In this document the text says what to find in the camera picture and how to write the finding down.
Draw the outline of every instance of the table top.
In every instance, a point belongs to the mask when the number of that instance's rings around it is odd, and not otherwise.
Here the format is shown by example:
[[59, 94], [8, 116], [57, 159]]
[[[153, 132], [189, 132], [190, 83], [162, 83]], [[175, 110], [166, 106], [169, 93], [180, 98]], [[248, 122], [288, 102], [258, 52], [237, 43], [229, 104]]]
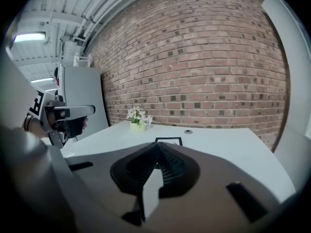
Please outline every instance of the table top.
[[285, 169], [250, 129], [199, 129], [151, 125], [145, 132], [130, 132], [123, 121], [62, 149], [64, 157], [103, 153], [154, 142], [157, 137], [181, 137], [183, 146], [224, 158], [266, 186], [283, 202], [295, 193]]

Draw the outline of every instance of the black slot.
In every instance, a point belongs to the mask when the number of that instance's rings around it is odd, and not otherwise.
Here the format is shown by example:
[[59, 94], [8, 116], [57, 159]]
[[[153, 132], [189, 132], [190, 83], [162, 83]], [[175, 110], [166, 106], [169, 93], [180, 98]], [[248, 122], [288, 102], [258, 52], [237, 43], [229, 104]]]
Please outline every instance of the black slot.
[[81, 162], [78, 164], [73, 164], [73, 165], [68, 165], [71, 171], [76, 171], [76, 170], [80, 170], [83, 168], [87, 168], [90, 166], [93, 166], [93, 163], [87, 161], [87, 162]]
[[230, 183], [226, 187], [251, 223], [268, 213], [241, 183]]

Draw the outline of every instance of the ceiling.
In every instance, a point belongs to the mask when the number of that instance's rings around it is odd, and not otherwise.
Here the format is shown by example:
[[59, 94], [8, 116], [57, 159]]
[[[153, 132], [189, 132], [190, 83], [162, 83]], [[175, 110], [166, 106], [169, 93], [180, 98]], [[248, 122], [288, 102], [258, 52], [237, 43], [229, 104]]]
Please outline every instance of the ceiling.
[[[82, 42], [70, 40], [62, 52], [60, 38], [72, 37], [96, 0], [29, 0], [21, 12], [17, 34], [45, 32], [45, 41], [16, 42], [12, 55], [16, 65], [28, 81], [54, 76], [60, 63], [73, 65], [75, 53]], [[35, 83], [47, 90], [56, 88], [56, 81]]]
[[[21, 11], [16, 34], [45, 32], [45, 41], [16, 42], [13, 59], [28, 81], [50, 78], [61, 63], [73, 65], [97, 33], [135, 0], [29, 0]], [[56, 81], [35, 83], [56, 88]]]

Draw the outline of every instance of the potted plant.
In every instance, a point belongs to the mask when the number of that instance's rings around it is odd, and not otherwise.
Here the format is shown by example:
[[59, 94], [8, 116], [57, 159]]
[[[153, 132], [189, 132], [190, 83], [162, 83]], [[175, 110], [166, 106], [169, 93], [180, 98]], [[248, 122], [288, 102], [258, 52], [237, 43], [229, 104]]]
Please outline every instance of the potted plant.
[[128, 113], [126, 119], [131, 119], [131, 132], [144, 132], [146, 130], [147, 124], [149, 124], [149, 126], [151, 125], [152, 116], [146, 117], [146, 112], [143, 111], [141, 108], [133, 107], [132, 109], [129, 109], [127, 111]]

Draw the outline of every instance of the ceiling light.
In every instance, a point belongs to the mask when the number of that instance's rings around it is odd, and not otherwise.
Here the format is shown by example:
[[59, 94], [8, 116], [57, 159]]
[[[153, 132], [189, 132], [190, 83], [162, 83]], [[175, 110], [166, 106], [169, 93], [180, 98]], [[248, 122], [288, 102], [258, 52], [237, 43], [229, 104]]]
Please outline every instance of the ceiling light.
[[31, 83], [37, 83], [37, 82], [48, 81], [48, 80], [53, 80], [53, 78], [47, 78], [47, 79], [42, 79], [42, 80], [32, 80]]
[[57, 88], [55, 88], [55, 89], [49, 89], [49, 90], [45, 90], [45, 91], [56, 91], [57, 90]]
[[44, 41], [45, 33], [24, 33], [15, 36], [14, 42], [21, 41]]

